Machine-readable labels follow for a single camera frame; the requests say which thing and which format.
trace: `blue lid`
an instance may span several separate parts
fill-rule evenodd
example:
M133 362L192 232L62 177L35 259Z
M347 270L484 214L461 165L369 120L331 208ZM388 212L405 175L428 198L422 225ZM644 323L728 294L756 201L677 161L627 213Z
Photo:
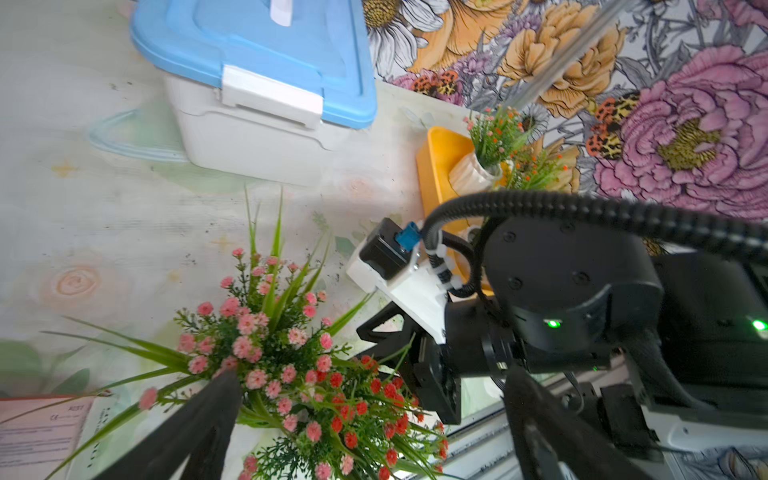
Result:
M364 128L376 87L359 0L293 0L289 27L270 0L141 0L131 22L136 48L170 73L221 87L224 65L323 97L323 120Z

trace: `table surface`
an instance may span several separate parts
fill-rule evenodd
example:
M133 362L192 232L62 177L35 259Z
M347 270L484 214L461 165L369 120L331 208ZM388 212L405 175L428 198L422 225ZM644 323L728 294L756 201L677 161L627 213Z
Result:
M384 216L400 224L423 216L414 156L426 126L458 131L466 115L464 108L379 83L375 123L352 134L312 187L119 155L87 133L95 125L102 133L113 127L121 112L135 111L128 115L133 123L115 129L127 129L140 146L173 145L178 138L172 124L162 123L168 116L160 72L134 50L116 4L28 0L2 10L2 396L77 393L152 369L119 350L41 330L95 336L61 318L72 315L174 345L176 309L225 297L218 283L233 271L230 251L247 246L244 188L260 204L260 248L269 246L281 188L287 258L301 261L330 233L335 248L321 280L330 301L319 316L338 316L363 296L343 270L354 246ZM386 303L370 302L341 340L363 348L355 326ZM146 386L119 389L121 403ZM472 380L463 401L469 418L498 395ZM163 418L153 411L126 425L102 462ZM236 430L225 478L236 476L239 459L260 435Z

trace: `white flower pot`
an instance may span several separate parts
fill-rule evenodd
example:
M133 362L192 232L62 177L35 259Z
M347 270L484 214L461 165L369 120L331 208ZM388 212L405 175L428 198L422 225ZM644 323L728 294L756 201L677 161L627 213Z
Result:
M469 195L490 190L500 173L501 169L498 167L495 167L494 172L488 172L478 162L475 152L472 152L451 169L448 180L458 195Z

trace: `plastic storage box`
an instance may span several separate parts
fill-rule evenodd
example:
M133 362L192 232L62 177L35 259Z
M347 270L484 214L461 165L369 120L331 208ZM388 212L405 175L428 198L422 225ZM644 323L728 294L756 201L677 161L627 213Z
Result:
M362 3L273 2L142 0L131 37L164 71L193 163L315 184L376 116Z

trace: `blue connector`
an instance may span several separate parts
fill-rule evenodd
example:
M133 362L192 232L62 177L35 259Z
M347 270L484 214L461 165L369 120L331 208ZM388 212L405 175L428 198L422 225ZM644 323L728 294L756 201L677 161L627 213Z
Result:
M413 247L418 245L421 239L422 235L419 233L419 228L413 222L406 225L406 228L395 235L395 240L406 252L413 250Z

